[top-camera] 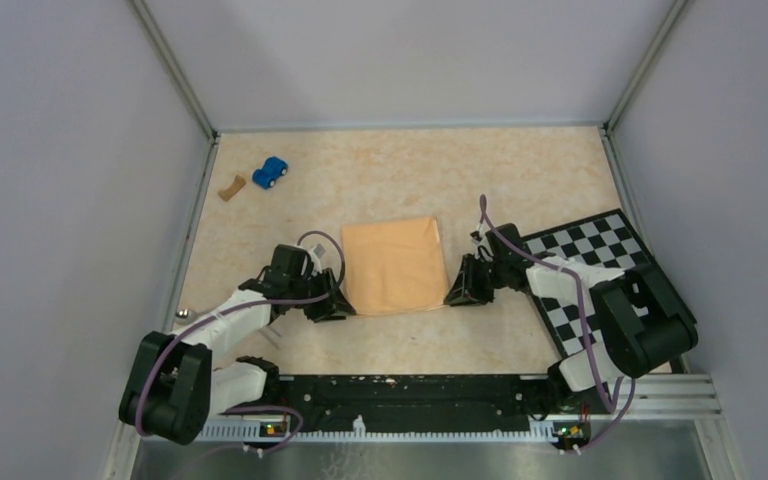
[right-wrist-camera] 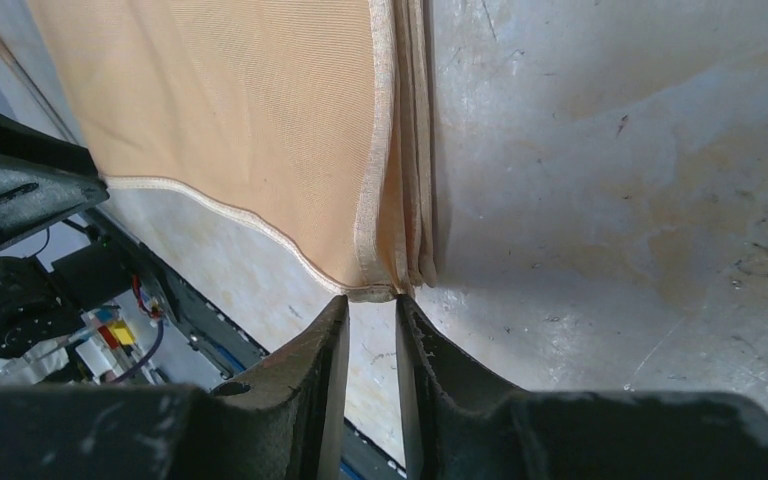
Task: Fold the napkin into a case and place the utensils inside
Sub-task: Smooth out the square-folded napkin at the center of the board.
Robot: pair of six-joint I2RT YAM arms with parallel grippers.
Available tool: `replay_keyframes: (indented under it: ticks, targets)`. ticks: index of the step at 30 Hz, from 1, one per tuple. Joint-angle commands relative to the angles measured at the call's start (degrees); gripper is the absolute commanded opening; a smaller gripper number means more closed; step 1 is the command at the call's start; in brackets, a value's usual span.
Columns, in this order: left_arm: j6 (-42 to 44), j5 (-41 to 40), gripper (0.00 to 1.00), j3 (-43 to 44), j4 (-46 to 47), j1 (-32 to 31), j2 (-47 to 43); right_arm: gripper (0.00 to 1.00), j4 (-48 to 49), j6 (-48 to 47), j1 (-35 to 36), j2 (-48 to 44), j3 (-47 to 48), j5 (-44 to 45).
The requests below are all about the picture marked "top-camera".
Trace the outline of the orange cloth napkin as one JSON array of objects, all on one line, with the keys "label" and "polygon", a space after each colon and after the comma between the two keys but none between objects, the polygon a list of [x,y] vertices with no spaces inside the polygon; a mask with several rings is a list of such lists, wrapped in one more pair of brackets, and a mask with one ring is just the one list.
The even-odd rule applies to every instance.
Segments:
[{"label": "orange cloth napkin", "polygon": [[381,316],[442,306],[448,277],[435,218],[348,225],[341,237],[346,292],[358,314]]}]

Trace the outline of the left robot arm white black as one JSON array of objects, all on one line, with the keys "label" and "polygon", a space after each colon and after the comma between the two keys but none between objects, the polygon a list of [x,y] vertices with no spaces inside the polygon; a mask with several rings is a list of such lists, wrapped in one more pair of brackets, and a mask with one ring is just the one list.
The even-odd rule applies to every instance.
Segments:
[{"label": "left robot arm white black", "polygon": [[217,366],[235,345],[299,309],[312,322],[342,320],[356,311],[342,293],[346,271],[325,267],[314,248],[280,244],[260,273],[219,306],[171,333],[152,331],[140,341],[118,418],[142,436],[187,445],[207,420],[247,404],[268,413],[279,404],[277,368],[242,357]]}]

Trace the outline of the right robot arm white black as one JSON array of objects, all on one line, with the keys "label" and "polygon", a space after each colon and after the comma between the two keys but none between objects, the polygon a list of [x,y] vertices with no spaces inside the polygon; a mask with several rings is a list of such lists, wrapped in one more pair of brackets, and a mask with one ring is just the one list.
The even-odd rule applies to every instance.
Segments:
[{"label": "right robot arm white black", "polygon": [[520,236],[515,225],[472,234],[447,306],[529,296],[556,343],[546,397],[572,412],[597,384],[640,378],[698,343],[696,320],[619,211]]}]

